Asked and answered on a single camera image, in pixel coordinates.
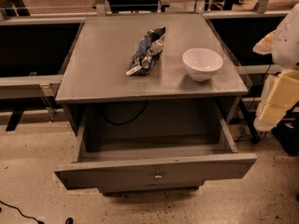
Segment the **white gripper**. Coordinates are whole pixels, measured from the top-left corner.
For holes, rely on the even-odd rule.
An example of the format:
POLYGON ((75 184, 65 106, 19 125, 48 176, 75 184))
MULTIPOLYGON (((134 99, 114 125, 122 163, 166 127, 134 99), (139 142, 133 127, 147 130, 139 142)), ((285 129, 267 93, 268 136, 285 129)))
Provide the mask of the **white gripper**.
MULTIPOLYGON (((255 53, 272 52, 275 31, 270 32, 253 47, 255 53)), ((279 75, 269 75, 263 85, 261 102, 253 122, 257 131, 268 132, 278 125, 286 112, 299 101, 299 71, 284 70, 279 75)))

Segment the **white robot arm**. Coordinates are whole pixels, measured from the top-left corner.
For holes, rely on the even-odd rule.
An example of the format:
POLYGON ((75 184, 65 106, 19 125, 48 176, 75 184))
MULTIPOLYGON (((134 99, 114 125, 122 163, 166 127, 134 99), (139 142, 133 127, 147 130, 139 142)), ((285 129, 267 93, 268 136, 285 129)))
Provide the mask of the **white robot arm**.
POLYGON ((253 51, 271 54, 273 63, 283 68, 279 75, 267 77, 256 110, 254 127, 268 132, 299 101, 299 4, 292 8, 275 31, 253 47, 253 51))

